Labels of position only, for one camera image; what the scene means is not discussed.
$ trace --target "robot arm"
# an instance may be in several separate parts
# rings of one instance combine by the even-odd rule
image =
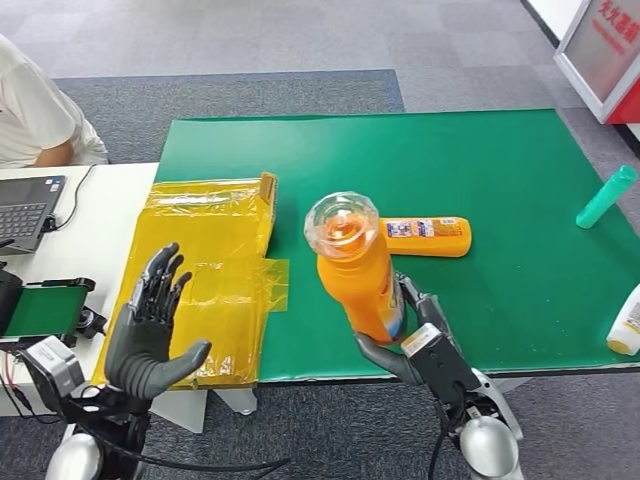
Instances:
[[[154,255],[122,307],[106,353],[107,385],[97,395],[72,398],[85,378],[73,352],[56,337],[22,352],[45,406],[79,425],[54,454],[47,480],[137,478],[140,464],[122,450],[142,452],[152,400],[195,371],[208,355],[211,343],[198,341],[169,359],[174,314],[191,278],[187,272],[173,283],[183,260],[177,251],[173,243]]]
[[[504,396],[489,377],[464,361],[435,297],[420,292],[409,277],[398,276],[405,299],[415,310],[418,329],[402,342],[404,354],[356,333],[360,351],[402,382],[428,386],[446,409],[443,428],[460,450],[473,480],[524,480],[518,449],[522,431]]]

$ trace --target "yellow tape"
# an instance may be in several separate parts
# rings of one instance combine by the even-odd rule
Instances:
[[[193,277],[176,312],[170,355],[200,338],[213,346],[202,368],[174,388],[256,382],[266,314],[286,310],[288,294],[288,261],[263,258],[275,197],[266,202],[264,191],[264,179],[154,185],[138,218],[113,318],[152,255],[178,242],[185,262],[177,275]],[[93,383],[105,382],[113,324]]]

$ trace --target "bottle label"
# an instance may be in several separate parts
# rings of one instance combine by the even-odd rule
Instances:
[[[631,309],[631,312],[624,321],[624,325],[640,334],[640,303],[636,303]]]
[[[389,262],[387,281],[380,294],[379,310],[380,319],[389,337],[395,339],[401,333],[405,317],[405,301],[391,261]]]
[[[462,235],[462,227],[455,218],[418,218],[386,222],[390,238],[449,237]]]

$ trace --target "person's arm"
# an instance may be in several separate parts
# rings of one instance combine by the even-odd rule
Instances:
[[[47,148],[40,152],[34,167],[62,167],[69,165],[73,158],[73,145],[71,140],[54,148]]]
[[[23,63],[0,78],[0,92],[7,108],[42,149],[34,166],[71,163],[75,122],[55,84],[39,69]]]

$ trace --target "clear bottle cap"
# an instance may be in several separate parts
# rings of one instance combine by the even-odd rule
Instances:
[[[366,250],[378,226],[378,211],[368,197],[337,192],[318,200],[306,214],[304,236],[315,253],[345,259]]]

